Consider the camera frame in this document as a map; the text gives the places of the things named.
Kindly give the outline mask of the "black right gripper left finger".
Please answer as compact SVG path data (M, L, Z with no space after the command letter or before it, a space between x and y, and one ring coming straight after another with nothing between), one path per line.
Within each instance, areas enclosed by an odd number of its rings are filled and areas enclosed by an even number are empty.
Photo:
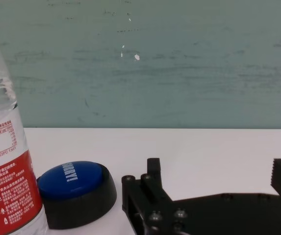
M162 187L159 158L147 159L140 179L122 177L122 209L136 235L172 235L173 200Z

